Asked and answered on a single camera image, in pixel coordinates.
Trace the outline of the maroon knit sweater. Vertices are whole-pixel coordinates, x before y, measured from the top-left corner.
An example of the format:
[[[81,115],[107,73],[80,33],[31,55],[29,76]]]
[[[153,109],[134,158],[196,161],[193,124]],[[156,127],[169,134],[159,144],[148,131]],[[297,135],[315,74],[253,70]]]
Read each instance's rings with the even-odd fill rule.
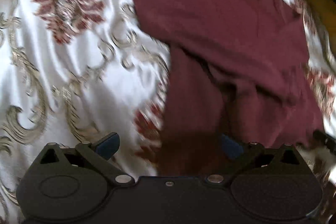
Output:
[[[283,0],[133,0],[140,29],[167,44],[161,176],[217,172],[223,136],[310,146],[323,128],[306,76],[302,16]]]

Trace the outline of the white floral bedspread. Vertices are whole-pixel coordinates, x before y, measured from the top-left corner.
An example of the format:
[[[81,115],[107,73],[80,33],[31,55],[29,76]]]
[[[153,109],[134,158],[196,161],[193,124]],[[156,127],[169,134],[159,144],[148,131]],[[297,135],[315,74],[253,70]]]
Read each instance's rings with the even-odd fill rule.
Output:
[[[335,57],[306,0],[305,76],[335,138]],[[1,0],[1,223],[335,223],[335,152],[313,137],[281,162],[210,186],[161,176],[152,160],[167,98],[169,46],[143,32],[133,0]],[[117,133],[109,163],[131,186],[40,186],[48,143]]]

